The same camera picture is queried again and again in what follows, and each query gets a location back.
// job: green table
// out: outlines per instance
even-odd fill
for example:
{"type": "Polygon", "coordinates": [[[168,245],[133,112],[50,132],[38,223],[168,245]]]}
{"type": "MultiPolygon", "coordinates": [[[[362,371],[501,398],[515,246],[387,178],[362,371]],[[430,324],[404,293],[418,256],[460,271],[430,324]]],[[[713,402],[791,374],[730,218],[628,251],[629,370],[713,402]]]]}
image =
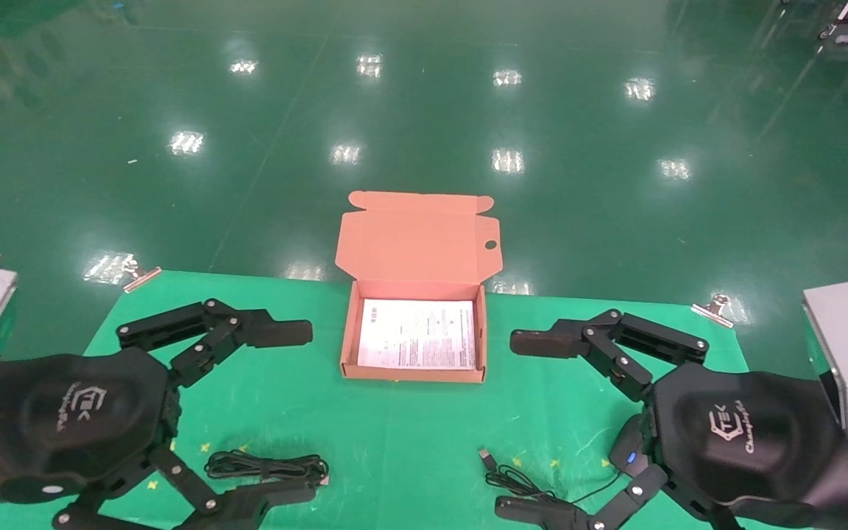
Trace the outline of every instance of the green table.
{"type": "MultiPolygon", "coordinates": [[[[175,452],[201,472],[217,450],[256,456],[320,453],[331,482],[312,503],[282,506],[265,527],[418,530],[529,526],[499,520],[477,456],[487,447],[500,463],[521,466],[541,487],[576,498],[603,486],[615,470],[604,456],[638,406],[582,360],[521,358],[509,352],[515,328],[549,328],[558,318],[590,318],[619,308],[709,340],[707,366],[746,370],[735,334],[687,306],[566,298],[487,296],[489,355],[482,385],[343,379],[339,373],[349,286],[243,276],[164,272],[122,296],[85,355],[118,350],[114,331],[132,321],[205,298],[235,308],[268,308],[277,319],[310,319],[315,339],[299,348],[242,349],[182,394],[175,452]]],[[[158,351],[168,361],[179,346],[158,351]]],[[[639,356],[659,375],[669,366],[639,356]]],[[[238,482],[209,481],[222,491],[238,482]]],[[[621,484],[586,500],[596,511],[621,484]]],[[[0,506],[0,529],[50,528],[68,499],[0,506]]],[[[158,474],[104,513],[161,528],[188,516],[188,504],[158,474]]],[[[756,523],[747,528],[763,527],[756,523]]],[[[660,494],[627,530],[707,528],[660,494]]]]}

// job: cardboard box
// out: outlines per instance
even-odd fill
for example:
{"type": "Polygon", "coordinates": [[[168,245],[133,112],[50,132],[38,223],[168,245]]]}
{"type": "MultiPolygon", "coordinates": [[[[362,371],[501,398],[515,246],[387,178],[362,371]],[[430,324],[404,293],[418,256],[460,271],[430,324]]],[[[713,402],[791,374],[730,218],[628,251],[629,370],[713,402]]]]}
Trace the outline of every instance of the cardboard box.
{"type": "Polygon", "coordinates": [[[502,270],[499,221],[481,212],[492,197],[353,191],[362,211],[342,216],[336,265],[356,281],[340,365],[346,377],[481,383],[486,376],[486,291],[502,270]],[[364,299],[472,300],[476,368],[404,370],[358,365],[364,299]]]}

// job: robotic hand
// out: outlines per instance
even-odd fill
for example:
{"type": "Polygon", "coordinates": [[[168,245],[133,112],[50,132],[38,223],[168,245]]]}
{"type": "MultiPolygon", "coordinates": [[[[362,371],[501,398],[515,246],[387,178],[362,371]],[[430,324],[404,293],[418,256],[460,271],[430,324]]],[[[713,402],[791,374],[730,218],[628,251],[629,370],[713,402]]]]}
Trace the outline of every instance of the robotic hand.
{"type": "Polygon", "coordinates": [[[76,495],[54,516],[60,530],[149,530],[99,515],[158,470],[194,507],[181,530],[256,530],[266,511],[307,502],[315,480],[292,479],[216,494],[172,450],[181,388],[243,345],[305,345],[309,321],[276,322],[263,309],[218,300],[186,305],[117,329],[110,356],[56,355],[0,361],[0,502],[32,504],[76,495]],[[171,368],[148,352],[192,336],[171,368]]]}
{"type": "Polygon", "coordinates": [[[499,497],[495,512],[546,530],[615,530],[662,490],[716,530],[739,530],[736,517],[848,530],[848,283],[805,291],[805,312],[814,364],[828,366],[815,380],[713,372],[703,339],[616,309],[512,332],[518,355],[580,356],[643,413],[609,456],[633,479],[598,513],[518,497],[499,497]],[[676,368],[653,382],[617,345],[676,368]]]}

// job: instruction paper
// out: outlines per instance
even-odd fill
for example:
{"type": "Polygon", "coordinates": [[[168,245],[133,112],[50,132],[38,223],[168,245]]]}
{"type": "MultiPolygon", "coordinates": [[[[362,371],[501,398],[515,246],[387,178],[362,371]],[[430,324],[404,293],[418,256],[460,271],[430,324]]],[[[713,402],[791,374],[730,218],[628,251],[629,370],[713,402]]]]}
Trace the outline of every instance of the instruction paper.
{"type": "Polygon", "coordinates": [[[473,302],[364,301],[360,366],[474,370],[473,302]]]}

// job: box flap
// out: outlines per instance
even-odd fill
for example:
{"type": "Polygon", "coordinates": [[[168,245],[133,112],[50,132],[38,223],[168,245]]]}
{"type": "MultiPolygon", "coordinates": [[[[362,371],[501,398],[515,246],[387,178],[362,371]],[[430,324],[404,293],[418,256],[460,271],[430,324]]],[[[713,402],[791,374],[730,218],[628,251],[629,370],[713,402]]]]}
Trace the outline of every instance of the box flap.
{"type": "Polygon", "coordinates": [[[336,265],[356,280],[478,285],[502,270],[492,197],[354,191],[336,265]]]}

